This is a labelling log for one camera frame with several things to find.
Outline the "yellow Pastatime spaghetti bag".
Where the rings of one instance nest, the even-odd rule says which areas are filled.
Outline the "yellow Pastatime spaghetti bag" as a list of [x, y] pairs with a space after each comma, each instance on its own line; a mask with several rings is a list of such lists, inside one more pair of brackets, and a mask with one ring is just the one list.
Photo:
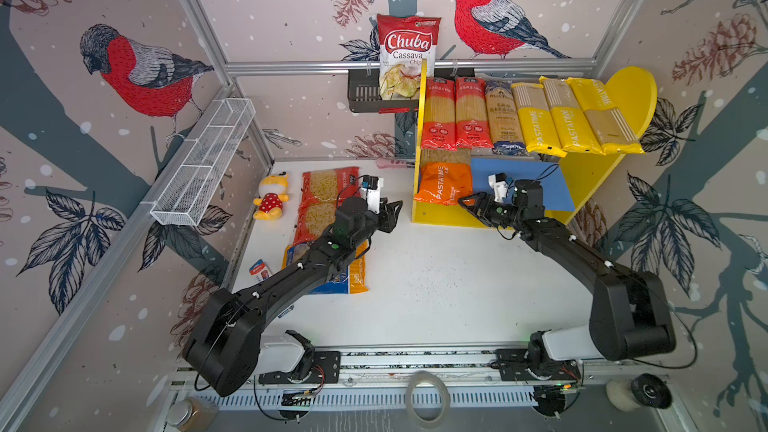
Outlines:
[[603, 82], [567, 78], [604, 155], [644, 154], [621, 109], [608, 94]]
[[565, 157], [541, 84], [513, 83], [511, 91], [528, 153]]
[[541, 76], [545, 98], [558, 134], [561, 148], [567, 153], [603, 155], [575, 94], [565, 80]]

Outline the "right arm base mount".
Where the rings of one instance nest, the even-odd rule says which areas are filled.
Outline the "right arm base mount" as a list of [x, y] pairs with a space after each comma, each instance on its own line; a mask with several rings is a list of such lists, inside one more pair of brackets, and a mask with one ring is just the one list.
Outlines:
[[497, 349], [494, 355], [488, 366], [500, 373], [502, 381], [582, 381], [582, 373], [576, 361], [555, 360], [548, 354], [543, 332], [532, 334], [526, 348]]

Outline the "dark blue spaghetti bag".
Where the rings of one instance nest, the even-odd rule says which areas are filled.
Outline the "dark blue spaghetti bag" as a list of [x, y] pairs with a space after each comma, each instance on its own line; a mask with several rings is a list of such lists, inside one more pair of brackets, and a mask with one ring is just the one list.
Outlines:
[[487, 80], [485, 101], [493, 152], [496, 155], [525, 156], [527, 149], [511, 84]]

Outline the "orange Pastatime macaroni bag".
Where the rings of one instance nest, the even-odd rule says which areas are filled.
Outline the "orange Pastatime macaroni bag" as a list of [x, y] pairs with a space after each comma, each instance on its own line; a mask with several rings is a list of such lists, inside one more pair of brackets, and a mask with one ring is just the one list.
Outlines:
[[457, 205], [460, 198], [472, 193], [473, 179], [469, 149], [421, 150], [415, 201], [452, 206]]

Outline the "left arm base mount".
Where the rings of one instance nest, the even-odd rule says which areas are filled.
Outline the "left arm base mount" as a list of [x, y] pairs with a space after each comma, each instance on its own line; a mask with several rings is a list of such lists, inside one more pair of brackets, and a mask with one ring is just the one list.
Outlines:
[[318, 350], [294, 330], [263, 335], [256, 381], [260, 385], [336, 384], [341, 369], [339, 351]]

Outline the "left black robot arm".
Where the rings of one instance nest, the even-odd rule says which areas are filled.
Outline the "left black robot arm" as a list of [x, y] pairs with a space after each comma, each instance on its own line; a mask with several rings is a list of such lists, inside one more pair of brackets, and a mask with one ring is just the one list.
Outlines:
[[362, 258], [358, 248], [397, 225], [401, 201], [382, 198], [373, 212], [361, 197], [346, 199], [334, 222], [298, 261], [265, 281], [232, 293], [219, 289], [203, 307], [183, 348], [184, 360], [218, 395], [237, 391], [256, 370], [261, 337], [277, 316]]

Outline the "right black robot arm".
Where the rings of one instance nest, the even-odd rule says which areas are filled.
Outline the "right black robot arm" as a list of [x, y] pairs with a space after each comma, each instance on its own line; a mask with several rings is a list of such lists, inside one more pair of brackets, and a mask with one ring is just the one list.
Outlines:
[[516, 181], [509, 203], [494, 193], [478, 192], [458, 204], [489, 228], [512, 228], [515, 236], [562, 266], [592, 294], [585, 325], [531, 335], [530, 363], [621, 361], [675, 350], [672, 313], [661, 280], [610, 261], [563, 223], [547, 217], [539, 181]]

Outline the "red spaghetti bag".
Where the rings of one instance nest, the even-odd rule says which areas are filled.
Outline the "red spaghetti bag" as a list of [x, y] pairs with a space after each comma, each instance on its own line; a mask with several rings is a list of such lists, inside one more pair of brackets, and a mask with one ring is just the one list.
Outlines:
[[455, 86], [456, 146], [468, 149], [492, 148], [485, 101], [485, 81], [476, 77], [457, 77]]
[[455, 84], [433, 77], [426, 83], [421, 145], [432, 150], [456, 150]]

